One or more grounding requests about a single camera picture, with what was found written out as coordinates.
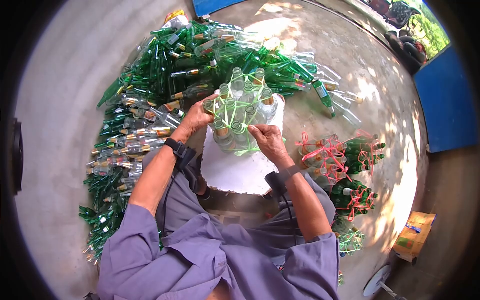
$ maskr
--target white styrofoam board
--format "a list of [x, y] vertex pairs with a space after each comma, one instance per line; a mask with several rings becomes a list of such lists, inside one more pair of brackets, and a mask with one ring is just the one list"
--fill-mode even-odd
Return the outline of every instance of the white styrofoam board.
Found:
[[[270, 125], [278, 126], [282, 132], [285, 103], [279, 95], [273, 95], [278, 107]], [[264, 195], [270, 189], [265, 175], [272, 171], [278, 169], [260, 151], [241, 156], [222, 152], [213, 139], [212, 129], [207, 127], [200, 172], [209, 187], [225, 192]]]

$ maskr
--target green foliage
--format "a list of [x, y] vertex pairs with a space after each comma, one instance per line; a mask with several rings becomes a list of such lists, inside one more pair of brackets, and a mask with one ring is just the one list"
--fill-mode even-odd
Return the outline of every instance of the green foliage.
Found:
[[446, 32], [433, 15], [432, 11], [421, 0], [403, 0], [408, 5], [417, 8], [422, 14], [414, 15], [410, 24], [412, 36], [425, 46], [427, 57], [433, 58], [440, 50], [450, 43]]

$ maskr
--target black cable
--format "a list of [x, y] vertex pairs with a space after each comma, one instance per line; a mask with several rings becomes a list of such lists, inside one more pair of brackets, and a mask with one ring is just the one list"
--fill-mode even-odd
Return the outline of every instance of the black cable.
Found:
[[162, 237], [165, 237], [165, 219], [167, 218], [167, 199], [168, 199], [168, 193], [170, 192], [170, 189], [172, 188], [173, 182], [175, 181], [175, 178], [178, 175], [177, 170], [173, 170], [175, 174], [173, 175], [172, 182], [170, 183], [170, 186], [167, 189], [167, 192], [165, 193], [165, 200], [163, 201], [163, 226], [162, 226]]
[[285, 198], [285, 196], [282, 195], [282, 197], [283, 197], [283, 200], [285, 201], [285, 203], [287, 203], [288, 214], [290, 215], [290, 225], [292, 226], [293, 239], [294, 239], [295, 246], [296, 246], [297, 245], [297, 234], [295, 233], [295, 224], [293, 224], [292, 211], [290, 210], [290, 205], [288, 205], [288, 201]]

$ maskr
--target blue panel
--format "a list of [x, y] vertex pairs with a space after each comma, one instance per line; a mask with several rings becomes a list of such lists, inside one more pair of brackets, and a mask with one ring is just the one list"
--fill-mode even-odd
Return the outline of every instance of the blue panel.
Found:
[[242, 1], [245, 0], [193, 0], [193, 8], [197, 16], [201, 17]]
[[430, 152], [478, 144], [472, 92], [453, 47], [415, 74], [427, 123]]

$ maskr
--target purple shirt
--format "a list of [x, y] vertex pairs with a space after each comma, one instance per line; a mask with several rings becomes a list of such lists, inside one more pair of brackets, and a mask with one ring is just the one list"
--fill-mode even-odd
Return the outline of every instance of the purple shirt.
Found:
[[280, 272], [252, 247], [238, 224], [222, 230], [208, 214], [162, 239], [150, 212], [128, 205], [120, 229], [105, 243], [97, 293], [102, 300], [205, 299], [224, 279], [237, 299], [338, 299], [338, 247], [333, 233], [291, 247]]

